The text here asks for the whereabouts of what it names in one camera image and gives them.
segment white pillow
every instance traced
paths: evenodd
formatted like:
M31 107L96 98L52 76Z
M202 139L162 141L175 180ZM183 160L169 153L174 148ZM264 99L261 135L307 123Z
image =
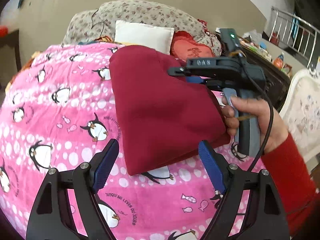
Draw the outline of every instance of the white pillow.
M164 54L170 54L173 34L174 28L117 20L115 42L143 45Z

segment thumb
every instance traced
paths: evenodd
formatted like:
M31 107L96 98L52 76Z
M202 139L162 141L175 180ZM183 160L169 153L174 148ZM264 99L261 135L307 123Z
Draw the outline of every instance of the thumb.
M268 103L265 100L257 100L253 98L231 97L233 106L241 112L260 116L269 112Z

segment floral chair upholstery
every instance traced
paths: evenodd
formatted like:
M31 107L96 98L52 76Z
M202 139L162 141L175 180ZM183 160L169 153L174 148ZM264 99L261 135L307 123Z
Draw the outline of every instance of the floral chair upholstery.
M105 35L114 39L116 20L171 27L176 32L186 31L195 41L208 45L216 56L221 54L218 39L208 36L195 18L175 7L142 0L111 1L102 4L97 10L77 13L72 18L62 43L77 44Z
M292 78L280 116L305 162L320 153L320 78L309 69Z

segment black cable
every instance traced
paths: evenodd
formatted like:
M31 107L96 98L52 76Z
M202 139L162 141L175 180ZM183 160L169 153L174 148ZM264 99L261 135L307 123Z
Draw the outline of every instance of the black cable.
M247 77L249 78L249 80L251 81L251 83L256 87L256 89L261 93L262 97L267 101L269 108L270 108L270 121L268 124L268 128L267 128L267 132L266 132L266 136L260 146L260 149L257 153L257 155L255 156L254 160L252 161L250 167L247 169L247 171L252 171L252 169L254 168L254 166L256 165L257 161L259 160L259 158L262 156L264 148L268 142L269 136L270 136L270 132L271 132L271 128L272 128L272 123L273 123L273 105L269 99L269 97L267 96L267 94L263 91L263 89L261 89L261 87L259 87L259 85L249 76L247 69L245 67L245 64L243 63L243 58L244 56L242 55L242 53L238 53L238 58L239 58L239 63L240 66L243 68L245 74L247 75Z

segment white chair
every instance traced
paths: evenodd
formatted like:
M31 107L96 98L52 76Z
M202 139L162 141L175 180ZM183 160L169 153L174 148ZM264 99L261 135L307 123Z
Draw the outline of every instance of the white chair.
M292 78L280 112L305 161L320 153L320 78L311 69L299 70Z

